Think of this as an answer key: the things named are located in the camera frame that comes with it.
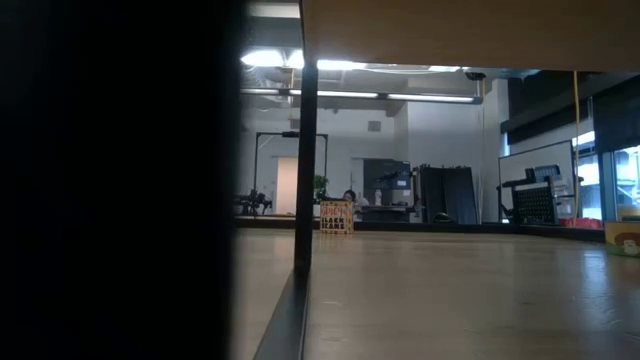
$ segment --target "fluorescent light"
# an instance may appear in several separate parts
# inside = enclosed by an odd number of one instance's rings
[[[578,136],[578,145],[586,144],[596,140],[596,133],[594,131],[586,132]],[[576,138],[571,139],[573,146],[576,146]]]
[[[407,101],[435,101],[435,102],[457,102],[457,103],[473,102],[472,97],[465,97],[465,96],[389,94],[387,98],[389,100],[407,100]]]
[[[287,66],[294,69],[302,69],[304,67],[302,50],[296,50],[291,53],[291,56],[287,59]]]
[[[353,61],[341,60],[318,60],[319,70],[355,70],[364,69],[365,63],[354,63]]]
[[[278,50],[256,50],[242,57],[242,62],[251,66],[284,66],[282,53]]]
[[[277,89],[240,89],[241,94],[247,95],[278,95]]]
[[[250,3],[249,15],[273,18],[300,18],[298,4],[287,3]]]
[[[437,71],[437,72],[454,72],[458,71],[460,66],[429,66],[429,71]]]
[[[321,91],[318,91],[318,96],[374,99],[374,98],[378,97],[378,94],[377,93],[352,92],[352,91],[324,91],[324,90],[321,90]]]

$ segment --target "dark wall panel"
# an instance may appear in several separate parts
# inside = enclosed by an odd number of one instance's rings
[[[598,152],[640,144],[640,79],[595,96],[593,110]]]

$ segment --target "dance studio floor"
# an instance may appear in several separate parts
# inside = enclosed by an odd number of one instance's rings
[[[254,244],[246,249],[261,251],[245,254],[248,261],[270,264],[268,271],[278,274],[273,284],[284,284],[292,266],[293,231],[244,230],[239,238]],[[267,287],[257,279],[241,280],[249,281],[245,293]],[[249,310],[256,319],[245,322],[254,329],[244,333],[256,334],[253,351],[258,328],[264,331],[264,319],[268,322],[264,314],[269,306],[273,310],[281,289],[243,302],[244,309],[264,309]],[[639,354],[640,261],[609,256],[602,245],[488,234],[315,235],[306,359],[638,359]]]

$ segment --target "glass wall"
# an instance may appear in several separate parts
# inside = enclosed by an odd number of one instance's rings
[[[580,177],[580,217],[602,220],[600,201],[600,171],[598,156],[595,153],[595,132],[589,131],[573,138],[572,143],[578,146],[578,176]]]
[[[616,203],[619,220],[637,220],[640,217],[639,151],[640,146],[632,146],[614,153]]]

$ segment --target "black metal pole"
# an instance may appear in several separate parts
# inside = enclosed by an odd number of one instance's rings
[[[329,153],[329,135],[324,137],[324,176],[327,177],[327,154]]]
[[[256,133],[256,150],[253,155],[253,190],[258,190],[258,141],[260,140],[261,132]]]
[[[316,119],[318,108],[318,67],[305,61],[302,70],[300,138],[298,142],[298,190],[296,199],[296,243],[294,270],[311,268],[313,238],[313,176],[316,158]]]

